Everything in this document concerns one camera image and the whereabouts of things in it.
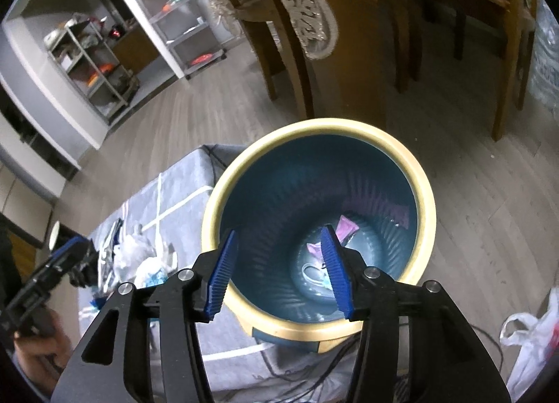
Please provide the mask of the person's left hand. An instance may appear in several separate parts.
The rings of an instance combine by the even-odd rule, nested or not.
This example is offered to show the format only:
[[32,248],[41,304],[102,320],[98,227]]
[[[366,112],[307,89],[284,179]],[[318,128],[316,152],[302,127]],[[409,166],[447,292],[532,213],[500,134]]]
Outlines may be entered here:
[[14,347],[15,358],[23,374],[43,393],[50,395],[61,373],[46,365],[44,359],[51,357],[58,368],[64,369],[73,349],[58,313],[52,309],[48,309],[48,313],[54,327],[54,335],[23,337],[17,332],[14,335]]

